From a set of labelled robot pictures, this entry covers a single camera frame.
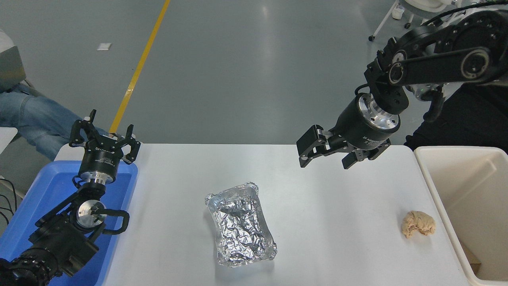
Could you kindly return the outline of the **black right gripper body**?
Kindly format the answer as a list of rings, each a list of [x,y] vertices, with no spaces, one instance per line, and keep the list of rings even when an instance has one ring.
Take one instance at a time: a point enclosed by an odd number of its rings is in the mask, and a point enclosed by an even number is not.
[[[373,150],[394,133],[394,115],[385,112],[373,96],[356,96],[331,131],[355,148]]]

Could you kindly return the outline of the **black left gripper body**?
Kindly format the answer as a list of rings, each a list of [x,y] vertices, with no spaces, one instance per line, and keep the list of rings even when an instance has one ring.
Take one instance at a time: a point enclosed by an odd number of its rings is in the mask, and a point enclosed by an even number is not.
[[[84,145],[84,156],[79,169],[79,177],[91,179],[102,177],[103,179],[115,179],[122,157],[117,151],[118,138],[100,136],[98,140],[87,141]]]

